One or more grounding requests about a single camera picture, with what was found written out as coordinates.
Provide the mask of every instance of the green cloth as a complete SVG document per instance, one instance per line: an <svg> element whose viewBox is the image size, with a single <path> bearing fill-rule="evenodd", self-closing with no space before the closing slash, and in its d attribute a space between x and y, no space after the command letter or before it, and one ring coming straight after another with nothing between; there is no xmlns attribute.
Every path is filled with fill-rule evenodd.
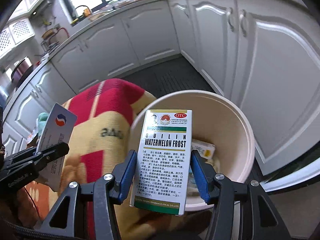
<svg viewBox="0 0 320 240"><path fill-rule="evenodd" d="M39 114L39 117L38 117L38 136L40 137L42 132L43 132L43 129L45 127L45 124L47 122L47 119L49 117L49 114L48 113L41 113Z"/></svg>

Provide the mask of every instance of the metal screw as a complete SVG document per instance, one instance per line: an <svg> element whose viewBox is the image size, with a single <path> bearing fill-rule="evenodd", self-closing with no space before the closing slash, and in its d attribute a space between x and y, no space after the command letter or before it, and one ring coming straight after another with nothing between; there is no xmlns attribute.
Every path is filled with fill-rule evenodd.
<svg viewBox="0 0 320 240"><path fill-rule="evenodd" d="M251 185L254 187L257 187L257 186L259 186L259 182L257 182L256 180L252 180Z"/></svg>
<svg viewBox="0 0 320 240"><path fill-rule="evenodd" d="M71 182L70 184L69 184L69 187L71 187L71 188L75 188L75 187L77 187L78 186L78 183L76 183L75 181L73 181L73 182Z"/></svg>
<svg viewBox="0 0 320 240"><path fill-rule="evenodd" d="M104 180L111 180L112 178L113 178L112 174L106 174L106 175L103 176Z"/></svg>
<svg viewBox="0 0 320 240"><path fill-rule="evenodd" d="M216 179L218 179L218 180L223 180L223 179L224 179L224 175L221 174L221 173L217 173L215 177L216 177Z"/></svg>

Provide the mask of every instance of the range hood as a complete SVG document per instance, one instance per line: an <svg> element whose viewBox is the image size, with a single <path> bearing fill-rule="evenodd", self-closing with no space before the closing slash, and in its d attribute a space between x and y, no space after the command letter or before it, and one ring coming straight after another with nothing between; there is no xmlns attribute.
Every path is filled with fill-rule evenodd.
<svg viewBox="0 0 320 240"><path fill-rule="evenodd" d="M31 13L30 18L41 15L45 9L52 5L52 0L44 0L40 5Z"/></svg>

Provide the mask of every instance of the faucet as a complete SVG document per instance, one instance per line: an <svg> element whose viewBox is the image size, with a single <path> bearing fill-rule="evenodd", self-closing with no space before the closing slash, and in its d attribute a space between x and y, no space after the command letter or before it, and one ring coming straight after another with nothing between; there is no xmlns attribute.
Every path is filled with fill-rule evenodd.
<svg viewBox="0 0 320 240"><path fill-rule="evenodd" d="M77 7L72 11L71 16L73 17L73 16L74 16L74 12L75 12L79 7L82 7L82 6L87 7L87 8L90 10L91 15L93 15L92 10L91 10L88 6L86 6L86 5L79 5L79 6L77 6Z"/></svg>

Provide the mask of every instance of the white cabinet door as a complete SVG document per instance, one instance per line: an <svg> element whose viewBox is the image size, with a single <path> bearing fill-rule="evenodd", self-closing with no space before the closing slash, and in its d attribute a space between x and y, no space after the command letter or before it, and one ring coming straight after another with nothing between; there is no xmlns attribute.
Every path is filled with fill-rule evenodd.
<svg viewBox="0 0 320 240"><path fill-rule="evenodd" d="M178 36L180 52L197 69L195 34L187 0L169 0L169 5Z"/></svg>
<svg viewBox="0 0 320 240"><path fill-rule="evenodd" d="M26 4L26 0L22 0L22 2L19 3L19 5L16 7L14 12L10 16L9 20L11 20L12 18L18 17L18 16L26 13L27 11L28 11L28 7L27 7L27 4Z"/></svg>
<svg viewBox="0 0 320 240"><path fill-rule="evenodd" d="M49 113L51 107L34 90L31 84L25 86L13 103L5 121L24 138L27 138L34 127L39 114Z"/></svg>
<svg viewBox="0 0 320 240"><path fill-rule="evenodd" d="M93 26L81 34L79 40L102 80L139 66L119 15Z"/></svg>
<svg viewBox="0 0 320 240"><path fill-rule="evenodd" d="M199 72L217 94L230 98L236 68L236 0L188 0Z"/></svg>
<svg viewBox="0 0 320 240"><path fill-rule="evenodd" d="M77 94L102 81L80 41L74 39L51 59L52 64Z"/></svg>
<svg viewBox="0 0 320 240"><path fill-rule="evenodd" d="M122 20L141 65L180 53L167 1L125 11Z"/></svg>
<svg viewBox="0 0 320 240"><path fill-rule="evenodd" d="M39 70L30 83L50 107L53 107L55 103L62 105L76 95L50 62Z"/></svg>
<svg viewBox="0 0 320 240"><path fill-rule="evenodd" d="M27 140L18 134L7 122L3 124L2 143L5 146L5 157L24 150L27 147Z"/></svg>
<svg viewBox="0 0 320 240"><path fill-rule="evenodd" d="M238 0L240 30L232 101L248 118L263 174L320 140L320 27L281 0Z"/></svg>

